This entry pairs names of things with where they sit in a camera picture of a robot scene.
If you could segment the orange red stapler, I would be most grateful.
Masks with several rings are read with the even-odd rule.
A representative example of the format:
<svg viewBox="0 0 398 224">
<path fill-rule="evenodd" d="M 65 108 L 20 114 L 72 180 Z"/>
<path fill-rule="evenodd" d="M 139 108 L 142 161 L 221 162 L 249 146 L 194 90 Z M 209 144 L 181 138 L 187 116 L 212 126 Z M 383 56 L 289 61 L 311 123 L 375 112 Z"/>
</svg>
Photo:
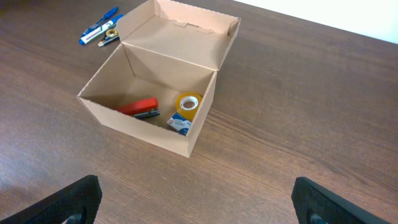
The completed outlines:
<svg viewBox="0 0 398 224">
<path fill-rule="evenodd" d="M 160 115 L 158 107 L 157 98 L 151 97 L 121 106 L 116 111 L 137 119 L 145 119 Z"/>
</svg>

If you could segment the blue white staples box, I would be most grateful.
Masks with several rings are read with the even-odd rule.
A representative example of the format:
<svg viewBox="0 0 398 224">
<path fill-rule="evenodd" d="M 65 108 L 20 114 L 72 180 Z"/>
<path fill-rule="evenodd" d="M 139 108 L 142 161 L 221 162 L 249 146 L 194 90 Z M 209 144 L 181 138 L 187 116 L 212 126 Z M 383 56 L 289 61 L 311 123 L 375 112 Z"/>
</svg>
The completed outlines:
<svg viewBox="0 0 398 224">
<path fill-rule="evenodd" d="M 167 124 L 174 128 L 179 134 L 186 136 L 192 123 L 184 118 L 181 114 L 175 113 L 168 121 Z"/>
</svg>

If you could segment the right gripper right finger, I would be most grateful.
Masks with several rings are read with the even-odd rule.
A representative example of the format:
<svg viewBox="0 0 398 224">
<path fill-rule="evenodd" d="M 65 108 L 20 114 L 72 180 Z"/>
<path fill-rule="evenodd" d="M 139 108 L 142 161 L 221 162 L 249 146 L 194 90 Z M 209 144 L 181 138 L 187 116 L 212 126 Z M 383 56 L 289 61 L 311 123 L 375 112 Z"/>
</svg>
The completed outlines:
<svg viewBox="0 0 398 224">
<path fill-rule="evenodd" d="M 296 178 L 291 198 L 300 224 L 386 223 L 306 177 Z"/>
</svg>

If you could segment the yellow adhesive tape roll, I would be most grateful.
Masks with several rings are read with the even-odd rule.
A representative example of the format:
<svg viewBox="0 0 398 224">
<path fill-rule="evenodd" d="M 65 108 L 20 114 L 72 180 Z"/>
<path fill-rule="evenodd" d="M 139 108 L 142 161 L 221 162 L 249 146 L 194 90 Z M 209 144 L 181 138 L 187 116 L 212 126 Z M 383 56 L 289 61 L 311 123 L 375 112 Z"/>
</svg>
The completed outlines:
<svg viewBox="0 0 398 224">
<path fill-rule="evenodd" d="M 176 112 L 183 116 L 189 121 L 193 121 L 199 105 L 201 103 L 202 96 L 194 92 L 186 92 L 178 95 L 175 101 Z"/>
</svg>

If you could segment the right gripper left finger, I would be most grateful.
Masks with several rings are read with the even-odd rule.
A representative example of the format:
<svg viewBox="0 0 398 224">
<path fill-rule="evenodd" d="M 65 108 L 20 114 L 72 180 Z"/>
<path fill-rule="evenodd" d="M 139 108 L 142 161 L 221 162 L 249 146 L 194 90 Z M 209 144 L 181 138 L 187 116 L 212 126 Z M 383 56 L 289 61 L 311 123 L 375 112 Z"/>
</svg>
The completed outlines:
<svg viewBox="0 0 398 224">
<path fill-rule="evenodd" d="M 87 175 L 43 200 L 1 220 L 1 224 L 93 224 L 102 199 L 98 177 Z"/>
</svg>

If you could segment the brown cardboard box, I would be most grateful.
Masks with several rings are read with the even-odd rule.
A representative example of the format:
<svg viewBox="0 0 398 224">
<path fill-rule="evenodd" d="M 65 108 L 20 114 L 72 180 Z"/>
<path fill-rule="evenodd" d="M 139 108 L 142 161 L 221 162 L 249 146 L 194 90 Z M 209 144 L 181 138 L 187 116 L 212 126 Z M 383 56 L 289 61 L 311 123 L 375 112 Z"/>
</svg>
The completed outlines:
<svg viewBox="0 0 398 224">
<path fill-rule="evenodd" d="M 120 44 L 78 94 L 103 125 L 189 157 L 213 102 L 217 73 L 240 18 L 176 1 L 146 1 L 117 21 Z M 167 124 L 178 95 L 202 96 L 186 136 Z M 116 111 L 157 98 L 160 115 L 137 119 Z"/>
</svg>

